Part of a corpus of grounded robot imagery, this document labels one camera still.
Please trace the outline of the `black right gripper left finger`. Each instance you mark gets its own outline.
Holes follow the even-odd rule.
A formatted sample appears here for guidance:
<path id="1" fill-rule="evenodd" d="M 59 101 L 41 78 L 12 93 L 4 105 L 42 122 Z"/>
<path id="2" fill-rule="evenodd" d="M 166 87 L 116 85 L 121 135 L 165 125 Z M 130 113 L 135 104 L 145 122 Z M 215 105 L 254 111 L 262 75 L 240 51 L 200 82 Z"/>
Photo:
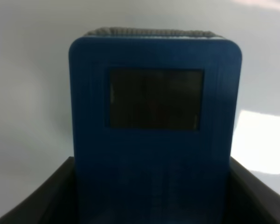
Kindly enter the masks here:
<path id="1" fill-rule="evenodd" d="M 0 224 L 78 224 L 75 162 L 69 157 L 37 190 L 8 213 Z"/>

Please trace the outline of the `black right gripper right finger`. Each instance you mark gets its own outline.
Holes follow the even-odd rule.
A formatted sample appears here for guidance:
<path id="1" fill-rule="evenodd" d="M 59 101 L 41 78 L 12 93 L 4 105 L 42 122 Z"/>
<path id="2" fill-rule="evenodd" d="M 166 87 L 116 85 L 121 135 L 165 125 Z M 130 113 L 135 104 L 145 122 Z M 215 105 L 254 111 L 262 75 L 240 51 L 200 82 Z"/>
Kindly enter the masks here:
<path id="1" fill-rule="evenodd" d="M 219 224 L 280 224 L 280 195 L 235 159 L 218 161 Z"/>

